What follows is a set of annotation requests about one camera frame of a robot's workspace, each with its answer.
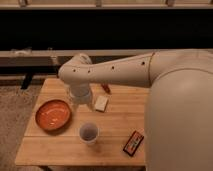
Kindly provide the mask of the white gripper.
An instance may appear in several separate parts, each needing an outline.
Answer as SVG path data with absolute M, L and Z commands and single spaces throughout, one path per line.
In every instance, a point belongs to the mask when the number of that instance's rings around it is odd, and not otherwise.
M 77 110 L 77 102 L 87 102 L 86 105 L 91 111 L 95 111 L 92 91 L 89 84 L 76 84 L 69 87 L 70 103 L 73 110 Z

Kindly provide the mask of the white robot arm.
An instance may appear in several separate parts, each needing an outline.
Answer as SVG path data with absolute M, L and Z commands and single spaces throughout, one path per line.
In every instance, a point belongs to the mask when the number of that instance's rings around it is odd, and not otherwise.
M 94 64 L 77 54 L 58 72 L 73 100 L 92 83 L 145 87 L 147 171 L 213 171 L 213 53 L 158 51 Z

